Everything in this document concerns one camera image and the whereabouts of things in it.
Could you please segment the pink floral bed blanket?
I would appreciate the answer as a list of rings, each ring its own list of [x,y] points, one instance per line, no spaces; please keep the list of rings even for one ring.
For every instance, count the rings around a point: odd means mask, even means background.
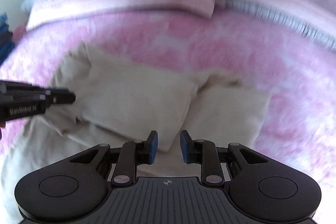
[[[18,30],[1,66],[4,80],[49,82],[82,42],[154,67],[223,68],[272,93],[256,142],[261,153],[335,187],[335,53],[288,27],[236,11],[211,19],[173,11],[118,12]]]

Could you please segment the cream white garment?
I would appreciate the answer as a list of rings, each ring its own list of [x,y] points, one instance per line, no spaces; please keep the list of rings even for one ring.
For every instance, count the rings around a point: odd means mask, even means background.
[[[88,44],[68,53],[51,85],[76,94],[71,105],[53,106],[27,120],[1,164],[1,208],[5,223],[22,219],[14,198],[26,174],[100,143],[121,147],[158,133],[153,165],[141,175],[196,176],[183,162],[178,135],[218,146],[251,146],[264,123],[270,96],[222,69],[191,74],[163,71],[113,57]]]

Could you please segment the stack of folded blue clothes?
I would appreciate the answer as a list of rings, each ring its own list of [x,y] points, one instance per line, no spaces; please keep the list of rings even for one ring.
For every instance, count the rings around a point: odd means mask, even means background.
[[[8,58],[10,53],[15,48],[15,43],[13,42],[13,33],[9,30],[9,25],[7,23],[8,17],[6,13],[1,14],[0,17],[0,64]]]

